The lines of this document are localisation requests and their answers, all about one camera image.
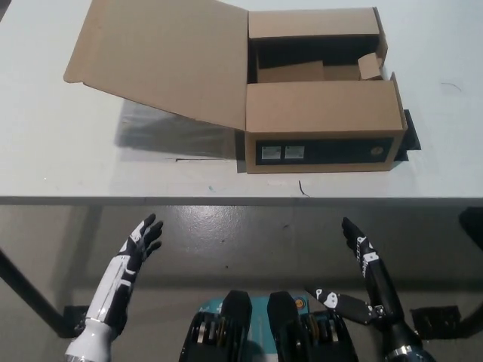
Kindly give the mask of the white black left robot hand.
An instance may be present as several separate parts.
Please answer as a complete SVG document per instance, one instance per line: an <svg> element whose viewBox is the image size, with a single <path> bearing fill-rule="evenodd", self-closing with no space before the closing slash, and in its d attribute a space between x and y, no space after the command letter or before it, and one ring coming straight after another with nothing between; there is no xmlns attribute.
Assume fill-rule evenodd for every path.
<svg viewBox="0 0 483 362"><path fill-rule="evenodd" d="M85 328L70 342L65 361L112 360L112 344L127 323L137 276L143 263L162 245L162 228L163 222L150 214L111 258L85 315Z"/></svg>

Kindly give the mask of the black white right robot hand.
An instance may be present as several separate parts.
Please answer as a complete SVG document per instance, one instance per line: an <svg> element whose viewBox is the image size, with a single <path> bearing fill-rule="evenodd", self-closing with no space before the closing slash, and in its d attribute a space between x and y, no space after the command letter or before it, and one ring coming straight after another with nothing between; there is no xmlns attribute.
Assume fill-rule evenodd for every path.
<svg viewBox="0 0 483 362"><path fill-rule="evenodd" d="M379 331L384 360L422 361L422 342L405 321L405 313L383 259L368 236L349 218L343 218L341 227L346 244L357 260L369 301L320 286L308 286L305 291L342 318L371 325Z"/></svg>

